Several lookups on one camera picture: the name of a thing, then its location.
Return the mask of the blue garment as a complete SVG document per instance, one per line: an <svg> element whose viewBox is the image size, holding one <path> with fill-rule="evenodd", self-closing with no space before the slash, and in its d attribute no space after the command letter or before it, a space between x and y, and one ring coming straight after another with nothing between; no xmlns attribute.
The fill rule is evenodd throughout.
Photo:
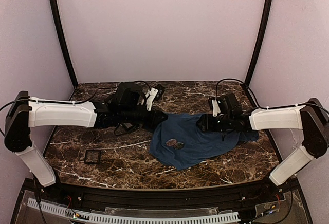
<svg viewBox="0 0 329 224"><path fill-rule="evenodd" d="M200 162L223 155L234 149L239 142L257 141L259 132L202 132L196 125L201 114L168 114L168 119L155 129L149 152L159 162L177 170L187 169ZM169 139L184 143L175 150L166 146Z"/></svg>

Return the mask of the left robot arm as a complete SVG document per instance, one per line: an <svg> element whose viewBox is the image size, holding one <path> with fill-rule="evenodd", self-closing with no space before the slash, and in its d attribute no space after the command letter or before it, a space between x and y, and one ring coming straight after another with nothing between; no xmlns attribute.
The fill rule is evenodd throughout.
<svg viewBox="0 0 329 224"><path fill-rule="evenodd" d="M153 108L165 88L158 84L148 92L135 82L122 82L115 93L104 101L89 98L85 101L55 101L32 97L20 91L5 120L5 147L25 163L39 184L48 187L59 182L52 167L35 146L30 129L39 126L80 126L105 129L123 127L126 133L139 128L154 131L168 116Z"/></svg>

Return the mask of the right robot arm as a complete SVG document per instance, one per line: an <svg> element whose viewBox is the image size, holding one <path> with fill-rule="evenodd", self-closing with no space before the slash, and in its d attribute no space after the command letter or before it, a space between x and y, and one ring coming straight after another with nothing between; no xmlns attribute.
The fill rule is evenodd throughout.
<svg viewBox="0 0 329 224"><path fill-rule="evenodd" d="M282 107L243 110L233 93L209 100L212 113L203 114L197 126L203 132L250 132L265 129L298 129L303 131L301 145L269 173L276 186L328 150L328 111L318 99Z"/></svg>

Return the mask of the colourful floral round brooch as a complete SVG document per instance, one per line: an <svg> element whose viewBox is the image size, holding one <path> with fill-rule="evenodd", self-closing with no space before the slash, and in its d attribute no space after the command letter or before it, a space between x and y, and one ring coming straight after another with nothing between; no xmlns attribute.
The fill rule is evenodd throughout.
<svg viewBox="0 0 329 224"><path fill-rule="evenodd" d="M173 148L175 149L175 150L180 150L180 149L182 149L182 148L184 148L184 143L182 143L182 142L177 142L174 146L173 146Z"/></svg>

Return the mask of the black square box lower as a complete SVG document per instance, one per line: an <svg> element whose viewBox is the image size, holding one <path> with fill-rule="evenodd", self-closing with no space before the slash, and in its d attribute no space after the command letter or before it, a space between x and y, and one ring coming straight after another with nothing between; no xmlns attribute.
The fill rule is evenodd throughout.
<svg viewBox="0 0 329 224"><path fill-rule="evenodd" d="M100 158L101 158L100 150L86 150L84 156L84 163L97 165L100 163Z"/></svg>

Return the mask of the black front rail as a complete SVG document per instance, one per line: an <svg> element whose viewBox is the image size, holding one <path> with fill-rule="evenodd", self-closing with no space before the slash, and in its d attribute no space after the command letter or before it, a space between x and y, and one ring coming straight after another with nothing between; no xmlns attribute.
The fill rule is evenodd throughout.
<svg viewBox="0 0 329 224"><path fill-rule="evenodd" d="M41 199L69 203L72 208L99 210L107 207L143 210L182 210L218 207L245 210L256 204L283 200L283 190L254 181L194 189L119 190L60 183L39 190Z"/></svg>

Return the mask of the right black frame post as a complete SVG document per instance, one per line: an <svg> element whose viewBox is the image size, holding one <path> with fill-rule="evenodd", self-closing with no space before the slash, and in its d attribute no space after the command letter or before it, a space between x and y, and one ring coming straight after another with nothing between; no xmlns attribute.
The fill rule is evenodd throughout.
<svg viewBox="0 0 329 224"><path fill-rule="evenodd" d="M268 23L270 11L271 11L271 4L272 4L272 0L264 0L264 6L263 6L262 16L261 16L261 20L260 20L259 29L258 29L258 34L257 34L257 38L255 41L254 50L253 50L253 53L251 56L250 64L249 64L249 67L247 70L247 74L245 77L245 84L247 86L249 86L251 83L251 80L252 80L252 77L253 77L257 62L258 62L258 58L259 58L260 51L262 48L263 39L265 36L267 23Z"/></svg>

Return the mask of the black frame post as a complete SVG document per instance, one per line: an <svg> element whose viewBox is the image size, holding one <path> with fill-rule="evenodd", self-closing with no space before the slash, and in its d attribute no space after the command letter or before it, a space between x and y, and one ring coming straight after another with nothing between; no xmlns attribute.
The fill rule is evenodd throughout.
<svg viewBox="0 0 329 224"><path fill-rule="evenodd" d="M258 29L258 34L257 34L257 38L255 41L254 50L253 50L253 53L251 56L250 64L249 64L249 67L247 70L247 74L245 77L245 84L247 86L249 86L251 83L251 80L252 80L252 77L253 77L257 62L258 62L258 58L259 58L260 51L262 48L263 39L265 36L267 23L268 23L270 11L271 11L271 4L272 4L272 0L264 0L264 6L263 6L262 16L261 16L261 20L260 20L259 29Z"/></svg>
<svg viewBox="0 0 329 224"><path fill-rule="evenodd" d="M50 3L50 7L51 7L53 22L55 25L62 56L64 58L65 66L66 66L67 72L69 74L69 78L72 83L72 86L75 89L78 87L78 80L77 80L77 77L76 77L76 74L74 71L74 67L73 67L73 64L72 64L72 61L71 61L71 58L69 55L69 50L68 50L68 46L66 43L66 38L64 35L64 30L63 30L63 26L62 26L62 22L61 22L61 18L60 18L58 2L57 2L57 0L49 0L49 3Z"/></svg>

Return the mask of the left black frame post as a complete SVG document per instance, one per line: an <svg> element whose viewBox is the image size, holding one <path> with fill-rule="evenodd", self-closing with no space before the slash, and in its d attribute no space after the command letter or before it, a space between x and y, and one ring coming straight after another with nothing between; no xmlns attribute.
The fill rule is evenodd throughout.
<svg viewBox="0 0 329 224"><path fill-rule="evenodd" d="M69 74L69 78L72 83L72 86L75 89L78 87L78 80L77 80L77 77L76 77L76 74L74 71L74 67L73 67L73 64L72 64L72 61L71 61L71 58L69 55L69 50L68 50L68 46L66 43L66 38L64 35L64 30L63 30L63 26L62 26L62 22L61 22L61 18L60 18L58 2L57 2L57 0L49 0L49 3L50 3L50 7L51 7L53 22L55 25L62 56L64 58L65 66L66 66L67 72Z"/></svg>

